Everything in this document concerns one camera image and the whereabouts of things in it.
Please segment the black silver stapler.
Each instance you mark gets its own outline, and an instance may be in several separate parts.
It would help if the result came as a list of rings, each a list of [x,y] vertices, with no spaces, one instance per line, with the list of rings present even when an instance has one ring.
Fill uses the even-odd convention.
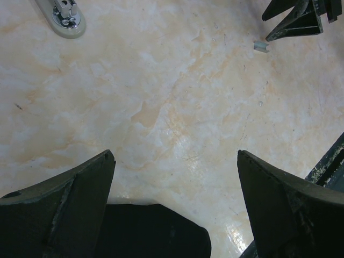
[[[81,37],[86,30],[83,13],[73,0],[35,0],[52,30],[67,39]]]

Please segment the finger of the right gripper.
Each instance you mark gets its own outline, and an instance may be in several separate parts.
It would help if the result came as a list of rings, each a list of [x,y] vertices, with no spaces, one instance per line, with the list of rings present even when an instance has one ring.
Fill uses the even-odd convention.
[[[290,20],[286,17],[266,36],[266,41],[274,41],[288,37],[302,37],[323,33],[321,19],[317,14],[317,1],[308,1],[305,19]]]
[[[271,1],[262,15],[262,20],[270,20],[290,8],[292,10],[286,19],[305,19],[309,16],[307,13],[308,5],[308,1]]]

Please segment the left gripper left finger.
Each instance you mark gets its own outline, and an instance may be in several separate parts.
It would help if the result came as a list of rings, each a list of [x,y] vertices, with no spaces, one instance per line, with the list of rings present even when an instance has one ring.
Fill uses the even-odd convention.
[[[115,165],[105,150],[1,197],[1,257],[93,257]]]

